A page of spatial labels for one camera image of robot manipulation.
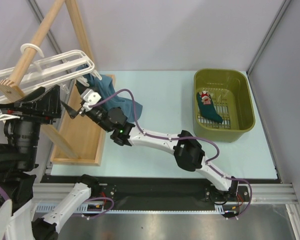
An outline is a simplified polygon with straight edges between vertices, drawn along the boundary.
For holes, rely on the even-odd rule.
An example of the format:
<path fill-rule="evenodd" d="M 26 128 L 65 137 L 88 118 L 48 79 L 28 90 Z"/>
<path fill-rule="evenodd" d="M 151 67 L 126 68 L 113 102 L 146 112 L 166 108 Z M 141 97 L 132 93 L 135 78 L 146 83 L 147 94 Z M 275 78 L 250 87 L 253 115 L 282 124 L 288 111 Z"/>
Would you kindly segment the white plastic clip hanger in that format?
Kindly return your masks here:
<path fill-rule="evenodd" d="M 70 80 L 78 80 L 88 87 L 88 78 L 84 76 L 86 74 L 91 74 L 99 80 L 103 79 L 93 61 L 82 50 L 70 50 L 50 57 L 44 57 L 41 50 L 39 54 L 42 59 L 29 65 L 20 82 L 20 88 L 26 95 L 40 87 L 63 85 Z"/>

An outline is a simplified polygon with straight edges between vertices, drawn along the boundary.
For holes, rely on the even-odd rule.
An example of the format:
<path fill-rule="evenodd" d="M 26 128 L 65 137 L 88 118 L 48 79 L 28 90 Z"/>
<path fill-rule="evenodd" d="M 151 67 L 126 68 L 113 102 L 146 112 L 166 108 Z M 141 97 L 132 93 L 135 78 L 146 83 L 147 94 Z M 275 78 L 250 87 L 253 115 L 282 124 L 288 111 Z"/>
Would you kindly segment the blue sock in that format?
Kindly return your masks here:
<path fill-rule="evenodd" d="M 116 90 L 113 85 L 113 79 L 104 74 L 101 74 L 100 76 L 102 77 L 102 80 L 100 80 L 97 76 L 93 76 L 92 73 L 84 74 L 83 77 L 86 79 L 89 87 L 84 86 L 77 80 L 76 88 L 79 94 L 81 95 L 87 88 L 91 90 L 94 89 L 94 91 L 98 92 L 101 96 L 101 101 L 114 95 Z M 105 103 L 101 104 L 100 107 L 106 111 L 109 111 L 112 108 L 121 108 L 129 123 L 134 123 L 136 120 L 138 121 L 143 111 L 143 105 L 137 102 L 131 95 L 130 98 L 126 98 L 117 94 Z"/>

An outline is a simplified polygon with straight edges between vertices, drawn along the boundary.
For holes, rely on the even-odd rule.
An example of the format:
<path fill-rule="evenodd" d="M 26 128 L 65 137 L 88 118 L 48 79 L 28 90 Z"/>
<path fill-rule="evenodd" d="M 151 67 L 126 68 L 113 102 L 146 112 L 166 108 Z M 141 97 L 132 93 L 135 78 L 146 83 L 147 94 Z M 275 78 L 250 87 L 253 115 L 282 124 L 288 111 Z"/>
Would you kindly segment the green sock with reindeer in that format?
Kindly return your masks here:
<path fill-rule="evenodd" d="M 200 91 L 196 94 L 196 100 L 199 108 L 199 112 L 202 117 L 211 120 L 215 123 L 222 124 L 223 119 L 217 113 L 211 93 L 208 91 Z"/>

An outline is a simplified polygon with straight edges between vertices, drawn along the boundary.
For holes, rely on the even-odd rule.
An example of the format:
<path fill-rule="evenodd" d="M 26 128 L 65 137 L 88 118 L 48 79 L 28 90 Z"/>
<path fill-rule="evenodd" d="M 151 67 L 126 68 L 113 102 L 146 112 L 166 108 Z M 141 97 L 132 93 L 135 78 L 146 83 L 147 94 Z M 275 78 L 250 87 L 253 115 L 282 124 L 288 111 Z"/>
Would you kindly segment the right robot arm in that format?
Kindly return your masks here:
<path fill-rule="evenodd" d="M 61 103 L 71 119 L 78 115 L 87 116 L 106 132 L 110 139 L 119 146 L 142 146 L 161 150 L 174 156 L 176 164 L 182 170 L 198 172 L 209 180 L 221 196 L 232 201 L 239 194 L 239 181 L 222 172 L 215 166 L 202 149 L 202 145 L 190 132 L 182 130 L 180 134 L 164 134 L 139 129 L 128 122 L 119 107 L 104 110 L 101 106 L 88 109 L 81 103 L 81 108 L 74 110 L 65 102 Z"/>

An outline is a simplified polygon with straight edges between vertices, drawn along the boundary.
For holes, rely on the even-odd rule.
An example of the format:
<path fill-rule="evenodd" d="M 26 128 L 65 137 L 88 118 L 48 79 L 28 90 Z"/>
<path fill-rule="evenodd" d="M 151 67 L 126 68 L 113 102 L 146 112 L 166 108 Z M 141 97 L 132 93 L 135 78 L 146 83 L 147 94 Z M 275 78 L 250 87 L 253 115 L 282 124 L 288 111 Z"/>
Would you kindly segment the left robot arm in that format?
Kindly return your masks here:
<path fill-rule="evenodd" d="M 0 143 L 0 239 L 55 240 L 75 210 L 99 197 L 97 178 L 82 175 L 70 193 L 47 215 L 32 219 L 33 185 L 41 127 L 62 116 L 60 87 L 39 87 L 25 97 L 0 104 L 7 143 Z"/>

